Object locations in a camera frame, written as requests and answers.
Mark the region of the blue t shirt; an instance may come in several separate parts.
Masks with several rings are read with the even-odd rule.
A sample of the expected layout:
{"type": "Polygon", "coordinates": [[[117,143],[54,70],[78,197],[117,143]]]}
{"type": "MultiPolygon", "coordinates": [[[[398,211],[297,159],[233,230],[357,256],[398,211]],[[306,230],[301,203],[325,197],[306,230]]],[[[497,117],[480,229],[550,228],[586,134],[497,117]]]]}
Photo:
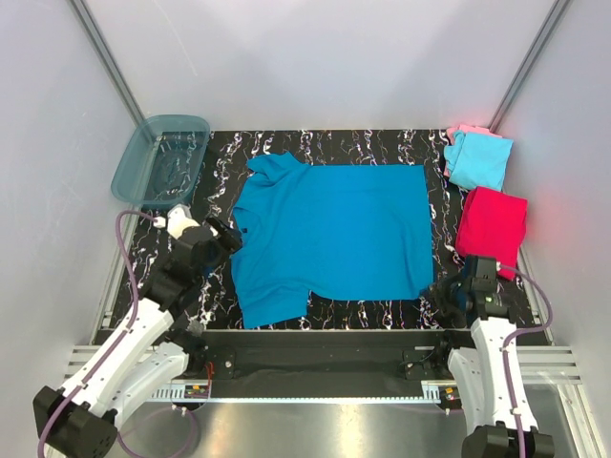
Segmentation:
{"type": "Polygon", "coordinates": [[[306,315],[310,295],[414,300],[433,283],[423,166],[309,165],[290,153],[247,165],[231,260],[245,328],[306,315]]]}

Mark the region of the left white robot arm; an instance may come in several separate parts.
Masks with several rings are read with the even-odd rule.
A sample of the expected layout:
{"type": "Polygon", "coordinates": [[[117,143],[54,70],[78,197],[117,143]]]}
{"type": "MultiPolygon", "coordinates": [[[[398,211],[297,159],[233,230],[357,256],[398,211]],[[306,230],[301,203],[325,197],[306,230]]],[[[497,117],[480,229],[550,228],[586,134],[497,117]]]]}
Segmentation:
{"type": "Polygon", "coordinates": [[[42,387],[32,401],[37,455],[104,457],[128,418],[178,376],[211,375],[203,338],[175,326],[209,275],[242,248],[238,230],[215,217],[197,222],[173,211],[156,219],[173,240],[156,261],[111,336],[61,387],[42,387]]]}

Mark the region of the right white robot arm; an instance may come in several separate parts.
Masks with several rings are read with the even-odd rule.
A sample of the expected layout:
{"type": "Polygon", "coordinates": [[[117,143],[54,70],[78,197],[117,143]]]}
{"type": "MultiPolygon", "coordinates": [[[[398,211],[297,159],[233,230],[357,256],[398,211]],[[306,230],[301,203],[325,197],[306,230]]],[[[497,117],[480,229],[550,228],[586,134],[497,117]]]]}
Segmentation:
{"type": "Polygon", "coordinates": [[[430,291],[445,331],[433,354],[436,372],[457,384],[467,425],[464,457],[552,457],[552,436],[542,433],[526,396],[516,324],[497,291],[503,265],[470,255],[454,276],[430,291]]]}

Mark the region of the red folded shirt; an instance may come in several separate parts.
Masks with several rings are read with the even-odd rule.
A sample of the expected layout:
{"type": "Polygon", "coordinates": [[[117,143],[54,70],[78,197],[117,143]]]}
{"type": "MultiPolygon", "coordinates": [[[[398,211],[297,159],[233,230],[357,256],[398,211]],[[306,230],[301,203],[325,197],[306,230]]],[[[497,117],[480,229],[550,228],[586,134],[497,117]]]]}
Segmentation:
{"type": "Polygon", "coordinates": [[[516,268],[517,256],[526,235],[528,200],[486,187],[468,195],[459,223],[455,250],[469,255],[495,258],[516,268]]]}

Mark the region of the teal plastic bin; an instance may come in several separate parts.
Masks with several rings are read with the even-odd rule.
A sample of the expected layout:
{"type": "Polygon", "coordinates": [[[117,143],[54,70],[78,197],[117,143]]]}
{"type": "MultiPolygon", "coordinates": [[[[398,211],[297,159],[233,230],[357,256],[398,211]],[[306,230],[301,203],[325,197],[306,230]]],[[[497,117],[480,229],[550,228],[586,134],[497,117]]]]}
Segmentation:
{"type": "Polygon", "coordinates": [[[113,196],[136,207],[167,210],[192,195],[211,129],[201,117],[161,114],[134,131],[111,183],[113,196]]]}

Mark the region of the light blue folded shirt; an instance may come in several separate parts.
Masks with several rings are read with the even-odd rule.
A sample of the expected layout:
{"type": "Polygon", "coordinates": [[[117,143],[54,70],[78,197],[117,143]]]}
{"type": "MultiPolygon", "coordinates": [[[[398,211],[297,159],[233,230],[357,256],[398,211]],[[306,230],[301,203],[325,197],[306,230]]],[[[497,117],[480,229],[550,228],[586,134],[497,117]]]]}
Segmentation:
{"type": "Polygon", "coordinates": [[[465,190],[485,187],[500,192],[514,142],[509,138],[456,131],[444,149],[450,183],[465,190]]]}

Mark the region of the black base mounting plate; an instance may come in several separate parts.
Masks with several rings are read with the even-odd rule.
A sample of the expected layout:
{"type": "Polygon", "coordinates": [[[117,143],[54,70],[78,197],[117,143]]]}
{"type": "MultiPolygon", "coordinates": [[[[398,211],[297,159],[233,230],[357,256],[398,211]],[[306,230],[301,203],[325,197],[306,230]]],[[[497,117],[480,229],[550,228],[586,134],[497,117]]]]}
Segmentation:
{"type": "Polygon", "coordinates": [[[434,352],[445,330],[211,330],[202,333],[213,385],[338,390],[449,380],[434,352]]]}

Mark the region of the pink folded shirt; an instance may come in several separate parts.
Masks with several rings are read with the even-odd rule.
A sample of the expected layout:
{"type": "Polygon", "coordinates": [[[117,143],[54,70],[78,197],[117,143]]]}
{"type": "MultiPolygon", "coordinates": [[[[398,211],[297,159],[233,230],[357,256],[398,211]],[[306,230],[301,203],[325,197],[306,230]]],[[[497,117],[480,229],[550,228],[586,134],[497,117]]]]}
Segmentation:
{"type": "Polygon", "coordinates": [[[489,129],[479,126],[471,126],[467,124],[458,124],[457,126],[450,127],[446,130],[446,137],[449,140],[449,145],[453,146],[455,144],[455,133],[462,132],[463,134],[474,133],[480,135],[486,135],[491,137],[498,137],[498,135],[493,134],[489,129]]]}

